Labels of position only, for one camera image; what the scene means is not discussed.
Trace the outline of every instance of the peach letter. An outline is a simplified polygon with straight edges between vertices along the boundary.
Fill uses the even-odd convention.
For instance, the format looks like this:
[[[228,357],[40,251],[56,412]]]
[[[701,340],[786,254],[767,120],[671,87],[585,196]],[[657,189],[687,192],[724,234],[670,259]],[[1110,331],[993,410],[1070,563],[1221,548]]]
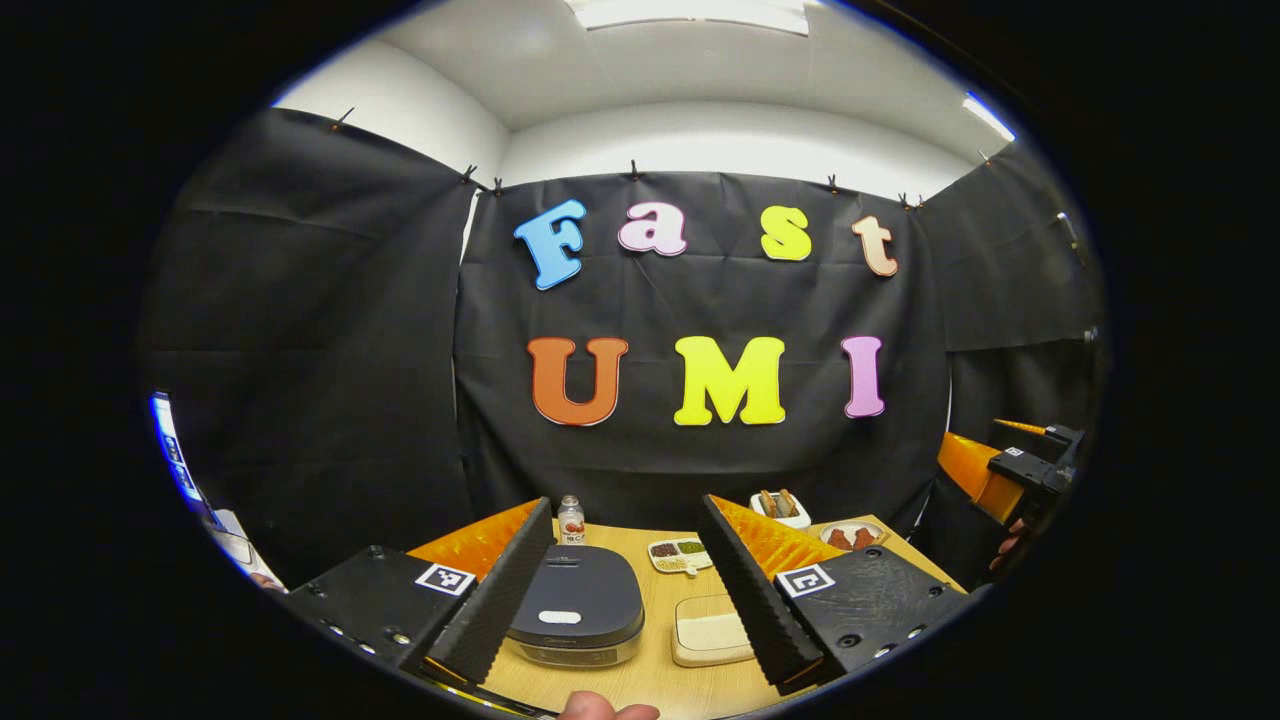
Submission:
[[[876,215],[867,215],[854,223],[854,232],[863,238],[863,256],[873,273],[887,278],[897,272],[897,260],[884,255],[884,243],[893,238],[887,229],[879,227]]]

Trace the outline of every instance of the white tray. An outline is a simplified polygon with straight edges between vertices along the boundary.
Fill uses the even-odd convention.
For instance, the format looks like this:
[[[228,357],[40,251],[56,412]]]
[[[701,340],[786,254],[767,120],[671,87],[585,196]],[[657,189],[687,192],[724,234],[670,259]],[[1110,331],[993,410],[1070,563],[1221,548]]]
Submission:
[[[698,538],[675,538],[669,541],[652,542],[649,543],[649,547],[646,547],[644,552],[645,555],[649,556],[649,562],[653,562],[653,569],[659,573],[689,573],[689,575],[692,577],[696,575],[699,570],[712,566],[712,556],[708,555],[707,551],[694,552],[694,553],[684,552],[682,550],[680,550],[680,543],[682,542],[696,542],[698,544],[705,547],[703,541]],[[666,557],[654,557],[653,548],[659,544],[667,544],[667,543],[671,543],[672,547],[676,548],[676,555],[668,555]],[[666,562],[669,565],[669,568],[663,568],[658,565],[659,562]]]
[[[772,495],[773,498],[777,500],[778,496],[782,495],[782,493],[771,492],[769,495]],[[796,510],[799,510],[800,514],[796,515],[795,518],[773,518],[773,520],[777,520],[778,523],[782,523],[783,525],[786,525],[788,528],[795,528],[797,530],[803,530],[803,529],[805,529],[805,528],[808,528],[809,525],[813,524],[809,520],[809,511],[804,509],[804,505],[800,502],[799,497],[796,497],[795,495],[792,495],[791,497],[795,497]],[[764,507],[760,505],[760,493],[753,493],[751,495],[751,510],[755,510],[760,515],[764,515]]]

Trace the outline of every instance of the rice cooker lid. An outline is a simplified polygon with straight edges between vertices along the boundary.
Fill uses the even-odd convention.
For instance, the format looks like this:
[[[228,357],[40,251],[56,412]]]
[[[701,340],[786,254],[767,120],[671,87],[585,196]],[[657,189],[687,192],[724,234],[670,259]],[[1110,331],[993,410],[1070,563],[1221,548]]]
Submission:
[[[603,547],[553,544],[507,635],[541,647],[608,647],[643,626],[640,584],[625,557]]]

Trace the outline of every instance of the bottle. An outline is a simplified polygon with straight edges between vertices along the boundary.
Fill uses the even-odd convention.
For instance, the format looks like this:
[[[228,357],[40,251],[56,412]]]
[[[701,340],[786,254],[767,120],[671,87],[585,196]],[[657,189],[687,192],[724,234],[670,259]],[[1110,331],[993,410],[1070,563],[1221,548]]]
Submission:
[[[561,544],[586,544],[586,515],[576,496],[566,495],[561,500],[556,518],[559,520]]]

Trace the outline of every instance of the black fabric curtain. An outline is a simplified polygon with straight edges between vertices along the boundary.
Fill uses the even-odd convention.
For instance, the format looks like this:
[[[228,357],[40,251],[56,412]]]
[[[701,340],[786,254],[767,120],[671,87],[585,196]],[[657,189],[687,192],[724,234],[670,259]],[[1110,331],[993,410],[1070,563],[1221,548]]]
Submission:
[[[1083,340],[1100,324],[1085,219],[1059,187],[1012,142],[920,209],[947,351]]]
[[[140,336],[193,479],[287,584],[475,519],[451,375],[475,186],[334,124],[269,110],[191,181]]]
[[[1085,430],[1097,418],[1107,369],[1102,273],[1088,219],[1061,187],[1014,142],[920,213],[943,306],[950,430],[959,436],[987,443],[996,418]],[[938,470],[913,537],[922,552],[972,588],[1007,537]]]
[[[545,291],[516,237],[525,222],[567,201],[585,208],[581,270]],[[637,202],[684,213],[678,255],[622,247]],[[762,251],[762,211],[797,208],[812,252]],[[892,240],[896,274],[872,272],[851,225],[873,215]],[[588,521],[689,529],[698,497],[746,503],[788,488],[814,521],[876,514],[911,527],[933,479],[946,423],[947,370],[929,246],[901,204],[795,181],[718,173],[567,178],[504,188],[476,208],[461,270],[454,361],[467,474],[484,514],[573,493]],[[708,336],[730,366],[751,338],[785,342],[778,424],[680,427],[685,359],[675,343]],[[841,341],[874,336],[883,414],[850,419],[850,361]],[[591,427],[556,424],[531,400],[526,345],[570,338],[566,389],[585,402],[598,337],[623,338],[614,413]]]

